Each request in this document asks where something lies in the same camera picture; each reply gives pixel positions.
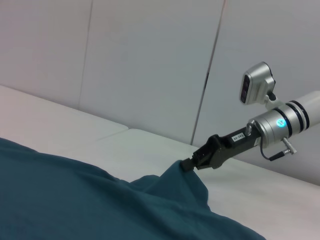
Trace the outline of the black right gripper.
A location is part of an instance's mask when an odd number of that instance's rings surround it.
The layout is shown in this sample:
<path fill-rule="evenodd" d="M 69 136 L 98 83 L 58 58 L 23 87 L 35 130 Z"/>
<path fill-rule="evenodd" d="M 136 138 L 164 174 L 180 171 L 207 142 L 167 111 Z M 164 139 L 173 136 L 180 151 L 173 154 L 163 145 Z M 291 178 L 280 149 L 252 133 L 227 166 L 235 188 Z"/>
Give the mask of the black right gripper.
<path fill-rule="evenodd" d="M 181 161 L 184 172 L 213 168 L 217 169 L 222 164 L 236 155 L 239 155 L 256 146 L 256 140 L 261 137 L 260 131 L 253 127 L 250 135 L 245 135 L 243 127 L 225 136 L 217 134 L 211 136 L 207 143 L 196 150 L 191 158 Z"/>

